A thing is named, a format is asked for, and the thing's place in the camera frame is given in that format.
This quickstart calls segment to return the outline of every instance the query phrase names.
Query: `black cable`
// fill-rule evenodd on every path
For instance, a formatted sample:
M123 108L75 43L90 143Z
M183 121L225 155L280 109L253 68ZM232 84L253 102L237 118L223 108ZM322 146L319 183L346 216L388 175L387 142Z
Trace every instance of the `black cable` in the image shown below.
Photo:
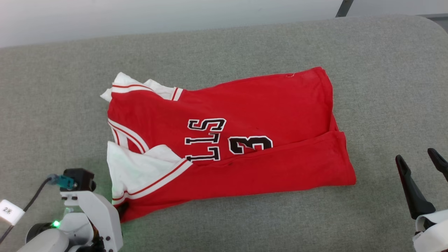
M24 212L26 212L30 206L34 203L34 201L37 199L37 196L39 196L39 193L42 191L43 187L48 183L48 181L50 181L52 178L47 178L39 187L39 189L37 189L36 194L34 194L34 197L30 200L30 202L28 203L28 205L26 205L26 207L23 209ZM11 232L11 230L13 229L14 225L9 226L9 228L6 230L6 232L2 235L2 237L0 238L0 244L3 242L3 240L6 238L6 236Z

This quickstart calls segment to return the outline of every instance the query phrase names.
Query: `jersey number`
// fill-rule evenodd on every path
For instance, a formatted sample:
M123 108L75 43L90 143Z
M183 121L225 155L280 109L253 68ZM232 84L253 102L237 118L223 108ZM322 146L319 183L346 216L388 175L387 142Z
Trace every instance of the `jersey number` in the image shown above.
M218 144L220 141L220 133L213 133L217 131L223 131L226 120L224 118L210 118L204 119L202 121L196 119L188 120L188 128L191 130L201 130L206 131L208 128L210 133L208 135L210 137L202 137L202 138L185 138L185 144L191 145L194 143L211 143ZM272 148L272 140L267 136L232 136L228 139L228 148L231 153L239 155L244 154L244 147L255 149L255 146L261 146L261 149ZM218 146L209 146L207 147L209 155L204 156L192 156L187 155L185 158L188 161L194 160L221 160L220 157L220 148Z

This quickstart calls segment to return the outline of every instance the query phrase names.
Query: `robotic arm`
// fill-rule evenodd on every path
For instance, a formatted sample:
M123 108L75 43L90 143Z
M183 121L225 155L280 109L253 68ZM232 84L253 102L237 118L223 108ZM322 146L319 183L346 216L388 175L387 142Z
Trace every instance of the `robotic arm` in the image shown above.
M448 181L448 162L435 150L428 149L429 157L436 169ZM415 221L415 236L412 238L416 252L448 252L448 209L436 212L411 177L405 160L396 156L395 162L405 191L409 212Z
M18 252L118 252L123 246L118 211L103 196L93 192L93 173L67 169L62 178L73 186L61 187L66 206L79 206L83 213L70 212L60 222L34 225L26 245Z

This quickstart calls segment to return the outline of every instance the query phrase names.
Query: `red fabric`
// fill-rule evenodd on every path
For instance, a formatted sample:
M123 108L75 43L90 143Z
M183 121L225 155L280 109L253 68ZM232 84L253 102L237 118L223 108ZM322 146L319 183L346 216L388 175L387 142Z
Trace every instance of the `red fabric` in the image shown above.
M166 144L180 157L212 154L220 160L193 160L179 177L142 198L129 200L122 221L189 200L353 185L355 173L332 114L332 86L318 67L223 83L197 91L183 90L178 101L151 91L112 93L109 118L135 131L149 148ZM188 127L191 119L226 120L222 131ZM218 143L186 144L186 138ZM232 137L266 136L272 148L244 147L232 153ZM139 152L129 142L129 149Z

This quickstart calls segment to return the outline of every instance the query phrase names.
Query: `green light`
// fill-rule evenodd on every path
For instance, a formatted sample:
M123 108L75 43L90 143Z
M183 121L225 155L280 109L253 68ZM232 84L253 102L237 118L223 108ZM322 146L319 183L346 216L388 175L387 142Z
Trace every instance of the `green light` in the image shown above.
M52 226L55 227L55 228L59 228L59 226L60 226L60 222L59 222L59 221L54 221L54 222L52 223Z

